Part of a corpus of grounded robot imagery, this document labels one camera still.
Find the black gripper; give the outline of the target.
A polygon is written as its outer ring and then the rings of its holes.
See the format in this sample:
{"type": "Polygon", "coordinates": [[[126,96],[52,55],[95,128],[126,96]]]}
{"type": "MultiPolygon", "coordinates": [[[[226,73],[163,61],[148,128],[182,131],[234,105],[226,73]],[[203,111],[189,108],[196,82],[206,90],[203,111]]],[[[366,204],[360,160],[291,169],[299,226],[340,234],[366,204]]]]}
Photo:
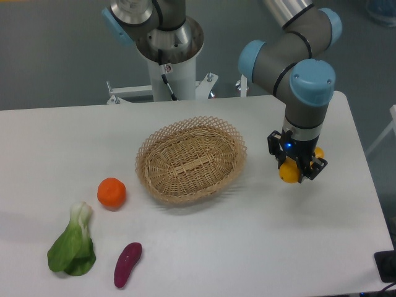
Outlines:
{"type": "Polygon", "coordinates": [[[305,179],[313,180],[327,166],[327,160],[315,157],[319,136],[314,139],[302,141],[291,138],[291,131],[273,131],[267,137],[269,154],[273,155],[277,162],[277,168],[284,164],[286,158],[297,159],[299,170],[298,182],[302,183],[305,179]]]}

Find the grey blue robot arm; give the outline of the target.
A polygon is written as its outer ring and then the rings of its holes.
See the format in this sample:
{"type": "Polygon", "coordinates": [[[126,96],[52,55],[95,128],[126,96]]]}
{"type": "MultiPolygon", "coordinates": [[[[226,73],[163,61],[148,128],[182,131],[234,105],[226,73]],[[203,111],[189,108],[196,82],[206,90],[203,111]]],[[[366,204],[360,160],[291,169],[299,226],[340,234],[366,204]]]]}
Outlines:
{"type": "MultiPolygon", "coordinates": [[[[335,71],[317,56],[342,34],[330,9],[311,1],[266,1],[284,35],[274,44],[254,40],[238,59],[239,72],[285,104],[281,131],[268,138],[282,180],[314,179],[327,165],[317,141],[334,94],[335,71]]],[[[109,30],[124,45],[136,45],[150,69],[156,101],[198,97],[195,64],[204,44],[200,25],[186,14],[184,1],[111,1],[102,10],[109,30]]]]}

